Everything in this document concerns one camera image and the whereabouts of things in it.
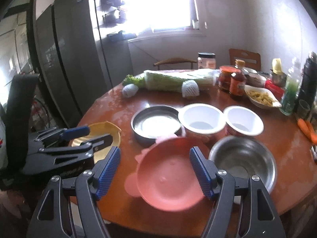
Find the glass cup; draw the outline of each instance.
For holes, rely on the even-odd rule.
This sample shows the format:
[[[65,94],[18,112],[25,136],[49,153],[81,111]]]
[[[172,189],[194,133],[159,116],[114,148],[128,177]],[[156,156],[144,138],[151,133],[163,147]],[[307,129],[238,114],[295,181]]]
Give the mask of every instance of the glass cup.
[[[298,108],[296,112],[297,119],[306,120],[310,111],[310,106],[305,100],[300,99],[298,102]]]

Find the jar with red lid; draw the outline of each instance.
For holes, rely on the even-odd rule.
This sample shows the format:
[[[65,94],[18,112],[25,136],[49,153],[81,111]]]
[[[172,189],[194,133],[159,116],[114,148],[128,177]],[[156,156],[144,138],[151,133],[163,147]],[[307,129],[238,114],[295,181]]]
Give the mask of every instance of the jar with red lid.
[[[231,74],[230,80],[230,97],[233,99],[241,98],[245,91],[245,83],[247,82],[247,78],[242,72],[234,72]]]
[[[219,75],[219,88],[224,91],[229,91],[230,82],[231,82],[231,74],[241,72],[239,69],[234,68],[232,66],[221,66],[220,67],[220,75]]]

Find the window sill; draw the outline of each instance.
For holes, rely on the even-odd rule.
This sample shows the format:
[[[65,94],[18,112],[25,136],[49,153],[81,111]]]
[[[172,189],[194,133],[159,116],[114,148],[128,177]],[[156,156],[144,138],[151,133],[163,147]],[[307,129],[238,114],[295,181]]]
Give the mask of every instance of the window sill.
[[[128,42],[132,43],[132,42],[137,42],[137,41],[146,40],[146,39],[161,38],[161,37],[173,37],[173,36],[201,36],[201,37],[205,37],[206,35],[197,29],[172,30],[172,31],[161,31],[161,32],[142,34],[142,35],[137,36],[137,38],[128,40]]]

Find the red lid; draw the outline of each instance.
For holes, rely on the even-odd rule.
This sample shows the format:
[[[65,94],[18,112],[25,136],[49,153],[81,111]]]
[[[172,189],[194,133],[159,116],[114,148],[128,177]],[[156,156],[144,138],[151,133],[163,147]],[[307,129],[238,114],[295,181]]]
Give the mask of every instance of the red lid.
[[[239,69],[232,66],[221,66],[220,70],[222,72],[228,72],[228,73],[241,72]]]

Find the yellow food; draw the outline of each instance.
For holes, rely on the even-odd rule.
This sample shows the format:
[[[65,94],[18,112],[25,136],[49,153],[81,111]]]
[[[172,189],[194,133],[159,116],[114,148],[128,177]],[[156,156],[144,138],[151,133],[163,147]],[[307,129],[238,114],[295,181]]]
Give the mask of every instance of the yellow food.
[[[254,99],[256,102],[259,102],[260,104],[266,105],[266,106],[273,106],[273,100],[268,93],[266,92],[257,92],[257,91],[247,91],[247,94],[249,97]]]

